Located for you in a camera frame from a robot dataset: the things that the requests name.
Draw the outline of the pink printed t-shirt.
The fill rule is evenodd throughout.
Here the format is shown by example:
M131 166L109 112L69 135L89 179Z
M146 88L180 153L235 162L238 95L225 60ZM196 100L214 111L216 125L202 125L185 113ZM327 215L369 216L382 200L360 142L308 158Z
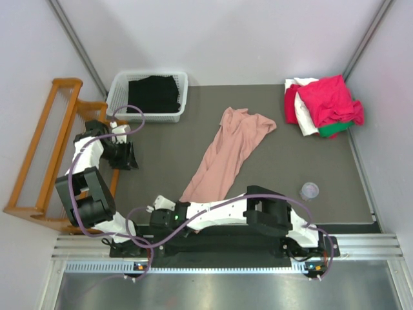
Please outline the pink printed t-shirt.
M201 229L228 224L246 224L243 216L246 201L208 210L208 206L221 203L228 194L243 162L251 155L264 137L276 129L274 120L260 114L249 114L246 108L227 108L220 121L220 128L207 148L190 183L179 199L190 202L187 217L198 216L188 227Z

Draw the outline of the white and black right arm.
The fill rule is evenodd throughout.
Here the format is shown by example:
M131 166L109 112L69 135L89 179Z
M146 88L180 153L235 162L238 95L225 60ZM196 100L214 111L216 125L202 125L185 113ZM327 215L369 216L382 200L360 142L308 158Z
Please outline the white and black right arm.
M215 226L247 225L271 237L288 237L311 256L325 247L310 210L300 201L250 185L235 198L213 202L172 202L159 195L146 211L150 226L166 231L202 231Z

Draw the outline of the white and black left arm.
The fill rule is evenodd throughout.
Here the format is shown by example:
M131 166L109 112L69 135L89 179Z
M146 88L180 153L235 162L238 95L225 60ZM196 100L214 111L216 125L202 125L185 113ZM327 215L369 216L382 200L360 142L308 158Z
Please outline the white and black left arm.
M102 159L118 171L139 168L133 143L127 138L130 131L129 125L115 121L87 121L85 131L74 138L72 165L56 179L55 188L74 227L100 230L114 243L123 243L132 256L139 256L146 250L146 240L136 234L132 220L116 211L114 197L99 171Z

